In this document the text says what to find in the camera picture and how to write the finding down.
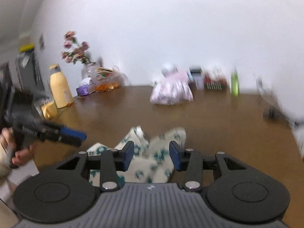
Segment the person left hand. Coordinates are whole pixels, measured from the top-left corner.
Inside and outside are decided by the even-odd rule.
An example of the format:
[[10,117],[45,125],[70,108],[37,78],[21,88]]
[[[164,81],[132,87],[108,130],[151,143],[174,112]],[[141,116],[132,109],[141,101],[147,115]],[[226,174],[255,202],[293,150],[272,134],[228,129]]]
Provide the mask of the person left hand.
[[1,132],[1,149],[4,151],[4,162],[9,166],[24,166],[35,156],[35,146],[17,150],[12,128],[3,128]]

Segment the cream sweater left forearm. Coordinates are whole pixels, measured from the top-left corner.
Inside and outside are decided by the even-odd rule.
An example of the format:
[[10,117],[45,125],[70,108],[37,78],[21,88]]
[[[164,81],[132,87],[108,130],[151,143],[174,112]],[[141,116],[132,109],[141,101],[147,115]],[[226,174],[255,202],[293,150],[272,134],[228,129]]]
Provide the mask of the cream sweater left forearm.
[[10,155],[1,145],[0,147],[0,185],[3,185],[12,169],[10,168]]

